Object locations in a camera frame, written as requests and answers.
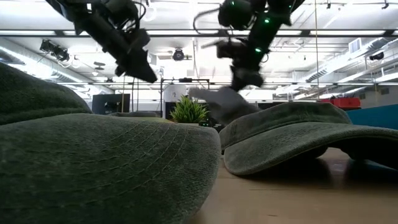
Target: ceiling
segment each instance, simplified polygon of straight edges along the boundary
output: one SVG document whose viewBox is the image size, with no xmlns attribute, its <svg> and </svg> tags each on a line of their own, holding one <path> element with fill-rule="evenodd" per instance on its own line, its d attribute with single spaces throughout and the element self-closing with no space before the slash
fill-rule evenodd
<svg viewBox="0 0 398 224">
<path fill-rule="evenodd" d="M 381 9 L 384 1 L 377 0 L 340 0 L 331 1 L 327 9 L 326 1 L 305 1 L 291 16 L 293 25 L 284 26 L 284 29 L 398 29 L 398 1 L 388 1 L 390 6 Z M 220 0 L 158 0 L 150 3 L 146 16 L 141 21 L 141 26 L 146 29 L 191 29 L 194 15 L 218 7 Z M 16 0 L 0 1 L 0 27 L 1 29 L 17 30 L 47 30 L 62 29 L 72 30 L 73 24 L 64 19 L 43 0 Z M 202 17 L 197 21 L 199 29 L 219 29 L 217 13 Z M 39 47 L 43 39 L 68 49 L 76 58 L 74 63 L 63 63 L 69 70 L 83 75 L 94 82 L 103 82 L 107 78 L 114 78 L 116 82 L 131 82 L 127 77 L 115 77 L 116 64 L 109 54 L 101 51 L 93 39 L 87 38 L 61 38 L 61 37 L 9 37 L 16 43 L 36 54 L 45 56 Z M 293 82 L 294 74 L 305 73 L 328 63 L 348 50 L 348 44 L 355 38 L 275 38 L 268 55 L 267 62 L 262 64 L 261 74 L 268 82 Z M 194 43 L 199 46 L 215 41 L 217 38 L 204 37 L 156 37 L 146 46 L 150 54 L 158 56 L 156 66 L 164 68 L 165 78 L 183 78 L 194 74 L 193 60 L 175 62 L 171 60 L 170 52 L 181 48 L 185 55 L 194 54 Z M 215 48 L 198 49 L 195 52 L 198 77 L 209 78 L 213 82 L 229 82 L 231 79 L 229 59 L 216 57 Z M 106 65 L 104 70 L 96 71 L 94 62 Z M 345 67 L 343 70 L 348 75 L 358 71 L 358 67 Z"/>
</svg>

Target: white ceiling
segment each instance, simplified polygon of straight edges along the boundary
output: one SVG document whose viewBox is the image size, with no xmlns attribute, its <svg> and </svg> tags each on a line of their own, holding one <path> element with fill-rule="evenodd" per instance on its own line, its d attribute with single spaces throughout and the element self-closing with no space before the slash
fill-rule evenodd
<svg viewBox="0 0 398 224">
<path fill-rule="evenodd" d="M 153 20 L 142 21 L 141 26 L 146 29 L 191 29 L 193 16 L 198 12 L 218 7 L 220 0 L 198 0 L 195 4 L 189 0 L 152 1 L 154 10 L 149 9 L 145 19 L 154 17 Z M 398 7 L 389 1 L 390 7 L 382 10 L 383 0 L 340 0 L 333 4 L 330 9 L 326 5 L 317 5 L 315 12 L 315 1 L 305 1 L 292 14 L 292 27 L 284 29 L 397 29 Z M 217 13 L 212 14 L 197 22 L 199 29 L 220 28 Z M 73 24 L 64 19 L 50 5 L 43 0 L 36 1 L 7 1 L 0 0 L 0 29 L 73 29 Z M 40 37 L 14 37 L 9 40 L 24 46 L 38 54 L 42 41 Z M 101 47 L 91 38 L 51 38 L 56 44 L 68 48 L 68 51 L 81 62 L 78 68 L 69 69 L 85 75 L 93 80 L 103 81 L 105 77 L 112 77 L 116 65 L 114 59 L 101 51 Z M 198 38 L 199 45 L 214 41 L 214 38 Z M 289 39 L 276 38 L 272 43 L 269 60 L 263 64 L 262 73 L 266 78 L 288 78 L 291 72 L 306 71 L 348 49 L 348 43 L 352 38 L 319 38 L 315 39 Z M 185 54 L 193 54 L 192 38 L 152 38 L 146 47 L 150 53 L 157 55 L 168 55 L 168 51 L 182 48 Z M 93 62 L 106 64 L 105 70 L 99 71 L 94 77 Z M 197 53 L 197 64 L 201 77 L 210 77 L 217 82 L 228 82 L 230 80 L 230 60 L 216 58 L 214 48 L 199 50 Z M 165 74 L 173 77 L 184 77 L 187 69 L 193 69 L 193 61 L 174 62 L 172 60 L 161 60 L 158 65 L 165 67 Z"/>
</svg>

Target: wall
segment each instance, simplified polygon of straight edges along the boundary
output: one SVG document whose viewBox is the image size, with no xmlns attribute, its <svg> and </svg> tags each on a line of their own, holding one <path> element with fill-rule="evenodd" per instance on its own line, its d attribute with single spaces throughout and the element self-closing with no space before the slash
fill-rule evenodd
<svg viewBox="0 0 398 224">
<path fill-rule="evenodd" d="M 389 89 L 389 94 L 381 95 L 380 92 L 366 91 L 359 94 L 365 93 L 365 99 L 361 100 L 362 108 L 372 108 L 376 106 L 387 106 L 398 104 L 398 86 L 386 86 L 383 88 Z"/>
</svg>

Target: table surface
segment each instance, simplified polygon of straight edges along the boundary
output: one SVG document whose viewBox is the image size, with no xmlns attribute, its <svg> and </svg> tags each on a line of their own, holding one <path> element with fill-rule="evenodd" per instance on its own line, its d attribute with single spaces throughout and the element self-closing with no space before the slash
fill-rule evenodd
<svg viewBox="0 0 398 224">
<path fill-rule="evenodd" d="M 190 222 L 204 223 L 398 223 L 398 171 L 352 161 L 339 149 L 250 179 L 228 173 L 221 161 L 209 197 Z"/>
</svg>

